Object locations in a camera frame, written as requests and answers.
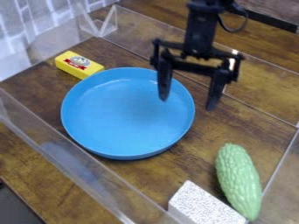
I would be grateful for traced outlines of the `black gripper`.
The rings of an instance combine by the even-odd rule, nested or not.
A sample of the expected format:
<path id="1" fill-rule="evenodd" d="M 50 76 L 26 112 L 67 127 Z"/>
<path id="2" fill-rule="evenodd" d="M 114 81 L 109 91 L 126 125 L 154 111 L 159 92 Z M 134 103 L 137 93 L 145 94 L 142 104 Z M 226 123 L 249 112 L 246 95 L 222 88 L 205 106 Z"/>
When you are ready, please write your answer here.
<path id="1" fill-rule="evenodd" d="M 185 40 L 182 43 L 157 38 L 151 65 L 158 72 L 158 91 L 162 101 L 169 99 L 174 70 L 201 73 L 211 77 L 206 110 L 213 111 L 219 103 L 226 85 L 238 80 L 241 53 L 225 52 L 213 46 L 218 17 L 223 8 L 221 5 L 189 5 L 189 20 Z M 197 59 L 217 59 L 222 61 L 219 67 L 210 67 L 183 62 L 187 57 Z"/>

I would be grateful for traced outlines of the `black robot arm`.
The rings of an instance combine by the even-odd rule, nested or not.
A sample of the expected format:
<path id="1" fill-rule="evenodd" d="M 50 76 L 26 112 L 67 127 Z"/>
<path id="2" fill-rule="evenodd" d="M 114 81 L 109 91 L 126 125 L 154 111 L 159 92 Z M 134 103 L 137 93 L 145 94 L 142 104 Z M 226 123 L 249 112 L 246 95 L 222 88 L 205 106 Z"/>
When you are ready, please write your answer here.
<path id="1" fill-rule="evenodd" d="M 206 110 L 217 108 L 223 88 L 239 78 L 242 53 L 225 52 L 213 46 L 217 25 L 227 32 L 241 31 L 247 23 L 237 28 L 229 28 L 221 18 L 225 11 L 239 14 L 245 18 L 249 13 L 235 0 L 191 0 L 187 4 L 190 14 L 185 42 L 175 43 L 157 38 L 153 41 L 154 54 L 150 64 L 158 72 L 158 92 L 166 101 L 171 91 L 174 70 L 182 70 L 211 77 Z"/>

